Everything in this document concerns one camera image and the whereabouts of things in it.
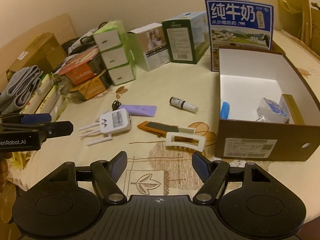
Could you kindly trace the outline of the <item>person's left hand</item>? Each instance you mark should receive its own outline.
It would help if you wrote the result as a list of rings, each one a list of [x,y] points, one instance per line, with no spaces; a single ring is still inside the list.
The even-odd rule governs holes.
[[[12,152],[1,153],[0,157],[0,193],[3,192],[5,180],[8,175],[8,163],[7,160],[12,158]]]

